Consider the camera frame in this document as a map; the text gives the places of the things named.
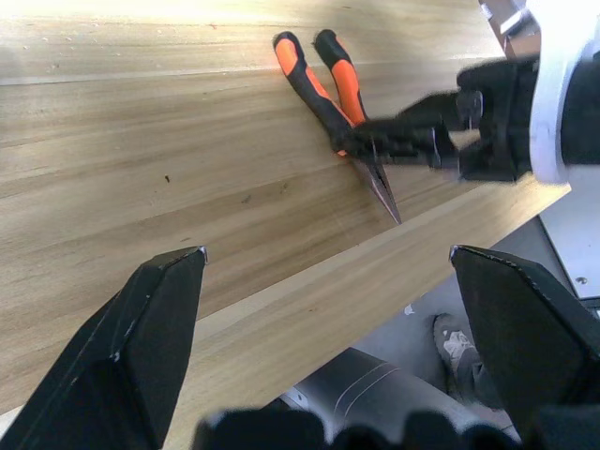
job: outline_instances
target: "pliers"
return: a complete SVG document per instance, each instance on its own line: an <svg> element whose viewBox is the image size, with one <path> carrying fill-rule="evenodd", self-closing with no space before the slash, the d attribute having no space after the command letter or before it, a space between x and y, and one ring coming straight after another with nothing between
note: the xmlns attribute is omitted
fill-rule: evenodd
<svg viewBox="0 0 600 450"><path fill-rule="evenodd" d="M329 134L333 150L341 157L348 158L394 221L399 224L400 215L396 201L381 162L375 157L364 160L349 155L350 147L352 154L376 151L375 142L368 135L361 139L360 135L353 133L355 126L368 120L353 62L331 30L322 30L315 37L314 46L336 82L341 107L329 97L308 66L302 46L293 33L280 33L273 40L281 70L298 96L321 121Z"/></svg>

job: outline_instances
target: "gray floor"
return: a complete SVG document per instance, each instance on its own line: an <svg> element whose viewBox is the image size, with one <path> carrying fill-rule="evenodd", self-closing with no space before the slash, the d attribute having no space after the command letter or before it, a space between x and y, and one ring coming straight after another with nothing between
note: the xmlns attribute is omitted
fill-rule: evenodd
<svg viewBox="0 0 600 450"><path fill-rule="evenodd" d="M539 218L531 220L494 248L543 264L571 290ZM441 313L459 317L465 325L465 331L470 334L456 277L450 277L425 294L404 312L357 342L354 348L388 361L445 390L442 360L432 336L433 320ZM480 413L485 415L487 412L481 410Z"/></svg>

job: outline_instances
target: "wooden table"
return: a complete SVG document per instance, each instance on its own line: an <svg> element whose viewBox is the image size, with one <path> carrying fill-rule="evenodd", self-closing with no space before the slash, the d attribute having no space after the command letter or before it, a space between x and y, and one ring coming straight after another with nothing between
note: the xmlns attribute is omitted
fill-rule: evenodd
<svg viewBox="0 0 600 450"><path fill-rule="evenodd" d="M333 28L367 112L393 114L501 55L474 0L13 3L0 19L0 424L157 253L203 244L211 259L168 440L186 448L203 414L268 401L433 287L450 245L492 245L568 190L390 168L394 228L273 55L273 35L294 31L334 92L309 46Z"/></svg>

